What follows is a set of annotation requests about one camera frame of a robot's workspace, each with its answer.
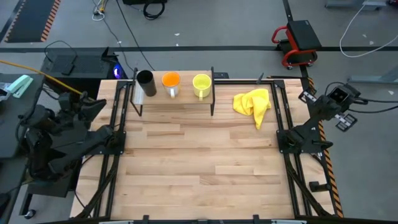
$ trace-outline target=orange mug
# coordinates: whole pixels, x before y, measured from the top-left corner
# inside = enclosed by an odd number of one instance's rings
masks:
[[[177,72],[167,72],[162,77],[162,84],[167,93],[172,97],[178,95],[180,90],[180,75]]]

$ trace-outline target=butcher block table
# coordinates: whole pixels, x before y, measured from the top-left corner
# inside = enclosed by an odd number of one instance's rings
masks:
[[[303,91],[301,81],[284,81],[294,125],[302,124],[309,113],[298,99]],[[106,99],[107,105],[93,121],[93,129],[109,124],[116,82],[101,82],[98,99]],[[216,85],[213,116],[208,105],[193,104],[146,105],[140,117],[129,104],[111,219],[142,220],[143,215],[151,220],[252,219],[254,214],[261,219],[293,218],[272,97],[272,108],[267,110],[260,130],[252,116],[233,109],[234,95],[256,88],[267,88],[272,94],[270,85]],[[278,99],[283,105],[280,91]],[[283,110],[282,117],[287,128]],[[310,181],[324,184],[322,166],[309,154],[300,157],[307,186]],[[102,161],[103,156],[95,156],[81,169],[76,193],[84,204],[98,187]],[[304,214],[297,186],[296,191],[300,213]],[[334,213],[329,192],[313,195],[326,211]],[[75,199],[71,217],[82,209]]]

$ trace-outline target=gray floor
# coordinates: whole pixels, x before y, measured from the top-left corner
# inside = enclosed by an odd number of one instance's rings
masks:
[[[0,2],[0,26],[5,24],[17,0]],[[319,0],[290,1],[294,19],[308,19],[324,46],[338,46],[339,39],[356,10],[325,9]],[[91,20],[91,0],[62,1],[56,20],[45,43],[7,44],[0,47],[45,47],[55,40],[64,40],[73,47],[117,47],[116,40],[102,22]],[[147,21],[142,14],[122,5],[137,41],[141,46],[198,46],[198,45],[272,45],[276,27],[287,22],[282,1],[250,0],[170,0],[161,19]],[[363,12],[353,22],[344,46],[382,45],[396,34],[398,11],[385,8]],[[124,47],[136,46],[126,29],[114,0],[109,0],[106,20]],[[140,69],[149,68],[139,52],[126,52],[129,64]],[[145,52],[156,70],[201,70],[215,67],[228,72],[231,78],[257,78],[266,75],[301,76],[295,68],[286,70],[280,65],[280,52]],[[376,52],[361,58],[346,58],[340,52],[319,52],[316,64],[308,69],[315,86],[323,92],[330,82],[344,82],[350,75],[382,75],[397,65],[397,52]],[[0,58],[40,68],[43,53],[0,54]],[[26,73],[18,68],[0,65],[1,73]],[[355,85],[364,97],[397,100],[398,86]],[[55,106],[45,95],[39,103]],[[357,110],[378,110],[388,105],[370,104],[354,107]],[[359,119],[347,133],[338,131],[336,121],[324,122],[328,140],[335,146],[330,150],[341,203],[346,217],[398,220],[396,202],[398,174],[394,162],[398,160],[395,132],[398,111],[383,114],[355,114]],[[73,196],[67,198],[35,197],[32,208],[39,212],[27,221],[17,213],[24,194],[22,188],[10,223],[40,223],[68,218]]]

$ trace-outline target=yellow cable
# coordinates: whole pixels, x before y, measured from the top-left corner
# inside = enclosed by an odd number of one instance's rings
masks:
[[[104,4],[105,4],[105,0],[102,0],[102,6],[101,6],[101,11],[102,11],[102,12],[104,12],[104,11],[105,11]]]
[[[28,70],[33,71],[33,72],[37,72],[37,73],[39,73],[39,74],[41,74],[41,75],[44,75],[44,76],[45,76],[46,78],[48,78],[49,80],[52,80],[52,81],[58,83],[59,85],[65,87],[65,88],[67,88],[67,89],[69,89],[70,91],[72,91],[72,92],[74,92],[74,93],[77,93],[77,94],[81,95],[81,92],[80,92],[80,91],[78,91],[78,90],[76,90],[76,89],[74,89],[74,88],[68,86],[67,84],[61,82],[60,80],[57,80],[56,78],[54,78],[54,77],[52,77],[52,76],[50,76],[50,75],[47,75],[46,73],[44,73],[44,72],[42,72],[42,71],[40,71],[40,70],[37,70],[37,69],[34,69],[34,68],[30,68],[30,67],[25,66],[25,65],[19,65],[19,64],[17,64],[17,63],[7,62],[7,61],[5,61],[5,60],[0,60],[0,63],[5,63],[6,65],[12,65],[12,66],[15,66],[15,67],[24,68],[24,69],[28,69]]]

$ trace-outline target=white cable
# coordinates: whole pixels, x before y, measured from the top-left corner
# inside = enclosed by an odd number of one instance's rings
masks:
[[[103,14],[103,13],[98,9],[98,6],[100,6],[101,1],[102,1],[102,0],[99,0],[98,3],[97,3],[97,5],[96,5],[96,6],[94,7],[94,9],[93,9],[93,16],[92,16],[91,18],[92,18],[94,21],[102,21],[103,19],[105,19],[105,14]],[[95,19],[95,18],[94,18],[95,13],[98,13],[98,14],[101,16],[101,18],[100,18],[100,19]]]
[[[394,39],[392,39],[390,42],[384,44],[383,46],[381,46],[381,47],[379,47],[379,48],[377,48],[377,49],[371,50],[371,51],[369,51],[369,52],[360,54],[360,55],[347,55],[347,54],[345,54],[345,53],[343,52],[343,48],[341,47],[341,42],[343,41],[343,38],[344,38],[344,36],[346,35],[346,33],[347,33],[347,31],[348,31],[348,29],[349,29],[351,23],[353,23],[355,17],[362,11],[362,9],[363,9],[365,6],[366,6],[366,5],[364,4],[364,5],[362,6],[362,8],[355,14],[355,16],[353,17],[353,19],[351,20],[351,22],[349,22],[349,24],[348,24],[348,26],[347,26],[347,29],[344,31],[343,36],[341,36],[340,44],[339,44],[339,46],[340,46],[340,51],[341,51],[341,53],[342,53],[344,56],[346,56],[346,57],[349,57],[349,58],[357,58],[357,57],[362,57],[362,56],[364,56],[364,55],[373,53],[373,52],[375,52],[375,51],[377,51],[377,50],[380,50],[380,49],[382,49],[383,47],[385,47],[385,46],[387,46],[387,45],[393,43],[393,42],[398,38],[398,35],[397,35]]]

